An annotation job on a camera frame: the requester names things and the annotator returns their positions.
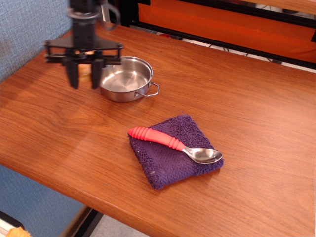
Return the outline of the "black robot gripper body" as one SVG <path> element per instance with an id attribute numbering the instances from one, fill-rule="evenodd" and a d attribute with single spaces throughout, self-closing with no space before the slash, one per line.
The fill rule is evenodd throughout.
<path id="1" fill-rule="evenodd" d="M 65 64 L 65 60 L 70 59 L 91 64 L 100 59 L 105 65 L 121 63 L 123 45 L 97 36 L 95 21 L 73 21 L 71 33 L 67 37 L 45 41 L 46 62 Z"/>

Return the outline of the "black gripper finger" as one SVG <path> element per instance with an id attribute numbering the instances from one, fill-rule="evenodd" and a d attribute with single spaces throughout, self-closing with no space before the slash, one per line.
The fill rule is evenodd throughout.
<path id="1" fill-rule="evenodd" d="M 63 65 L 66 68 L 70 86 L 74 89 L 78 88 L 78 63 L 71 57 L 63 59 Z"/>
<path id="2" fill-rule="evenodd" d="M 103 68 L 103 59 L 95 59 L 91 64 L 91 79 L 93 89 L 97 89 L 99 87 Z"/>

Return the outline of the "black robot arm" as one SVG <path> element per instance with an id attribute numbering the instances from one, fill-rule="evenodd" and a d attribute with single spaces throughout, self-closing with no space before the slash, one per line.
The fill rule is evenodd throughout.
<path id="1" fill-rule="evenodd" d="M 78 65 L 91 66 L 92 88 L 97 89 L 101 81 L 102 70 L 106 65 L 119 65 L 120 52 L 123 45 L 96 35 L 96 23 L 102 20 L 101 7 L 110 10 L 116 16 L 113 26 L 104 28 L 115 29 L 120 23 L 120 12 L 105 0 L 71 0 L 67 15 L 72 20 L 72 35 L 46 40 L 45 60 L 47 63 L 60 63 L 67 72 L 70 86 L 78 88 Z"/>

